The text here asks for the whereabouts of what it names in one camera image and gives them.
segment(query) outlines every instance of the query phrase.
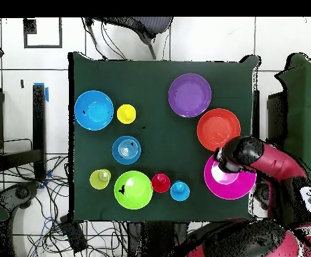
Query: blue cup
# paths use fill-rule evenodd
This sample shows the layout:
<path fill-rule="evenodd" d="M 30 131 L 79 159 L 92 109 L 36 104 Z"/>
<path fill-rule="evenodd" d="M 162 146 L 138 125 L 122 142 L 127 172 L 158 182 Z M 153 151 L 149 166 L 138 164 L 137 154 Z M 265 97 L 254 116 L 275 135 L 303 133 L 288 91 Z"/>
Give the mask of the blue cup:
<path fill-rule="evenodd" d="M 190 195 L 189 186 L 180 180 L 171 186 L 171 196 L 175 201 L 185 201 Z"/>

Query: purple plate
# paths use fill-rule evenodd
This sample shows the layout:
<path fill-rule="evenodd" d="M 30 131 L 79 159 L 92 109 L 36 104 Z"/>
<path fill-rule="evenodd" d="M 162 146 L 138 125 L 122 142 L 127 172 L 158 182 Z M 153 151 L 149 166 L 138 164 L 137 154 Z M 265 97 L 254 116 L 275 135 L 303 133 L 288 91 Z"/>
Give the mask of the purple plate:
<path fill-rule="evenodd" d="M 238 199 L 246 195 L 256 182 L 256 173 L 224 173 L 210 157 L 204 169 L 204 180 L 210 191 L 222 199 Z"/>
<path fill-rule="evenodd" d="M 195 117 L 203 113 L 211 101 L 209 83 L 200 75 L 184 74 L 169 88 L 169 105 L 180 116 Z"/>

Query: pink plate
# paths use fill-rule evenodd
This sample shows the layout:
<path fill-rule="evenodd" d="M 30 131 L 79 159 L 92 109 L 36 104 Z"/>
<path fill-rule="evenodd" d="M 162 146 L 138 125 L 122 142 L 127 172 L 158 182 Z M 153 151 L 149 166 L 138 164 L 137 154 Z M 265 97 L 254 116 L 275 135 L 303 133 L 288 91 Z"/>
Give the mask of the pink plate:
<path fill-rule="evenodd" d="M 256 173 L 224 173 L 218 162 L 210 157 L 204 169 L 205 183 L 210 191 L 222 199 L 239 199 L 246 195 L 256 181 Z"/>

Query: lime green bowl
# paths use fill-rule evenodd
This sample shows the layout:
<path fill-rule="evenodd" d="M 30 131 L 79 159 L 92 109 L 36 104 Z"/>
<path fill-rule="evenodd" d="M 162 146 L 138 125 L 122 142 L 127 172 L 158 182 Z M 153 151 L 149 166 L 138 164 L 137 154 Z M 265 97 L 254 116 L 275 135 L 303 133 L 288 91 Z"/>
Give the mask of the lime green bowl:
<path fill-rule="evenodd" d="M 114 194 L 122 207 L 130 210 L 141 209 L 152 199 L 150 179 L 140 171 L 127 171 L 117 179 Z"/>

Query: chair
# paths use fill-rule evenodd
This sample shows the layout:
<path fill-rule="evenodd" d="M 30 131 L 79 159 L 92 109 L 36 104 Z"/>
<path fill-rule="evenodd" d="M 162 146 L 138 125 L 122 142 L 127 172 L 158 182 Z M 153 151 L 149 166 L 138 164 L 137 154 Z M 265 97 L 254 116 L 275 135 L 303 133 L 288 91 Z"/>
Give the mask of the chair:
<path fill-rule="evenodd" d="M 155 56 L 151 41 L 158 33 L 163 33 L 170 27 L 173 17 L 87 17 L 85 18 L 85 24 L 90 32 L 94 45 L 97 47 L 97 41 L 92 31 L 94 20 L 131 29 L 148 46 L 152 58 L 155 60 L 157 57 Z"/>

